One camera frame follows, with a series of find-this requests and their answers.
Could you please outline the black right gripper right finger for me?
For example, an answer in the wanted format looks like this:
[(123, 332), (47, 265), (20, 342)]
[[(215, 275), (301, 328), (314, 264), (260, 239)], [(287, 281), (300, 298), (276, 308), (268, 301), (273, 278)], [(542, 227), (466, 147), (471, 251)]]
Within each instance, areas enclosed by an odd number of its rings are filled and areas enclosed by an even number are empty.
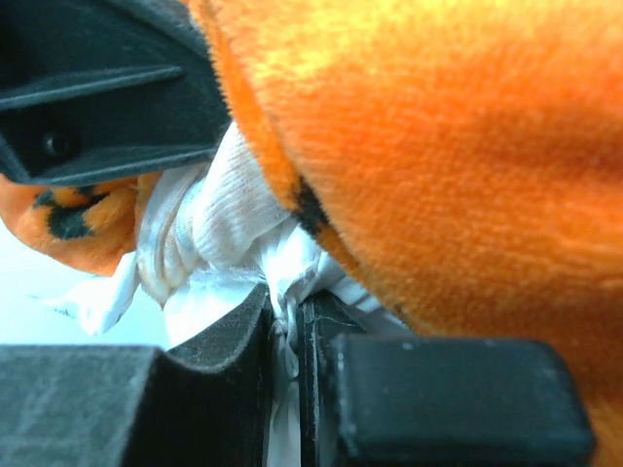
[(330, 292), (305, 299), (298, 310), (300, 459), (303, 466), (368, 466), (354, 451), (342, 428), (340, 397), (346, 395), (347, 371), (354, 350), (370, 337), (353, 307)]

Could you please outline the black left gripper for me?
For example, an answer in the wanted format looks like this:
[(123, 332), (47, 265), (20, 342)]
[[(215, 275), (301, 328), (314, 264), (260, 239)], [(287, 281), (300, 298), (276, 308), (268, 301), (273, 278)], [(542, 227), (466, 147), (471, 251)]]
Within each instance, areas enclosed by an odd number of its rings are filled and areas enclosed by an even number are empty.
[(211, 160), (231, 122), (179, 1), (4, 0), (1, 171), (85, 186)]

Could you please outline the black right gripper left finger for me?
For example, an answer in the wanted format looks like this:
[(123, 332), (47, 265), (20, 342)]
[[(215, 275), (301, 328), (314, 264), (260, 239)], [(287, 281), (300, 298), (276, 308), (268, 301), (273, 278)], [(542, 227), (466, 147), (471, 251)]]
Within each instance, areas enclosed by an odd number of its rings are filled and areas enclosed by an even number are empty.
[(143, 347), (124, 466), (263, 466), (271, 400), (263, 285), (168, 351)]

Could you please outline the white pillow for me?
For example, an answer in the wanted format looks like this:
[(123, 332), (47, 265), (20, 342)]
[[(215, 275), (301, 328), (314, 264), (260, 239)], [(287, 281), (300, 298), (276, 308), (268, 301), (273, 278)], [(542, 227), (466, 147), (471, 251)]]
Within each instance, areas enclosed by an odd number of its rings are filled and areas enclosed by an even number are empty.
[(297, 308), (326, 290), (368, 324), (392, 315), (277, 203), (237, 126), (212, 162), (168, 170), (147, 204), (134, 251), (108, 278), (83, 281), (49, 300), (89, 335), (111, 329), (137, 289), (164, 309), (169, 340), (179, 344), (239, 305), (258, 284), (273, 308), (275, 395), (268, 462), (300, 464)]

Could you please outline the orange patterned plush pillowcase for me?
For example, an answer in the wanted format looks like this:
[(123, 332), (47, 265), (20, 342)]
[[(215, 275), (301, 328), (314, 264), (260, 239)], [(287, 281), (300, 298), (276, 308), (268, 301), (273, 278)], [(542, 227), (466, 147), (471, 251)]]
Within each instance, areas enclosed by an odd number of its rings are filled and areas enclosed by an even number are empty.
[[(393, 317), (351, 305), (370, 340), (339, 365), (368, 466), (620, 465), (621, 3), (179, 2), (279, 206)], [(164, 173), (216, 152), (85, 186), (1, 171), (1, 218), (108, 278)], [(4, 461), (124, 466), (137, 350), (4, 352), (66, 393)]]

